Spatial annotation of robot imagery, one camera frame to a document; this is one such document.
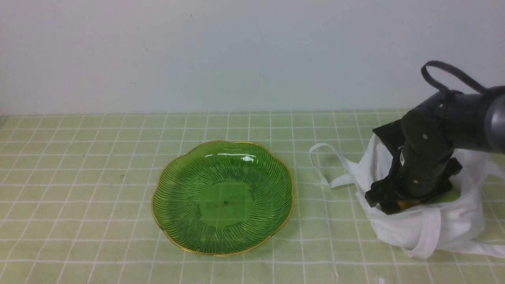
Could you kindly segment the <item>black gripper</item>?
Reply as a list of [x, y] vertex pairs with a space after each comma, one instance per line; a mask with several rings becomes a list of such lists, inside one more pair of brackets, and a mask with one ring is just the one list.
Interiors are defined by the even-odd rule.
[[398, 214], [404, 211], [399, 210], [398, 200], [433, 200], [453, 189], [450, 178], [462, 166], [452, 157], [454, 148], [440, 120], [426, 112], [409, 111], [399, 120], [374, 128], [373, 134], [393, 160], [388, 175], [373, 182], [365, 193], [370, 207], [380, 204], [385, 214]]

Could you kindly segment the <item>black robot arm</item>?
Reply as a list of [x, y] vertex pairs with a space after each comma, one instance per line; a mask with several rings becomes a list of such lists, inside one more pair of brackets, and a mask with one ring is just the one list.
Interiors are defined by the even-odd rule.
[[365, 193], [368, 205], [391, 215], [433, 202], [462, 170], [455, 149], [504, 153], [504, 87], [474, 95], [437, 92], [373, 133], [393, 161], [388, 175]]

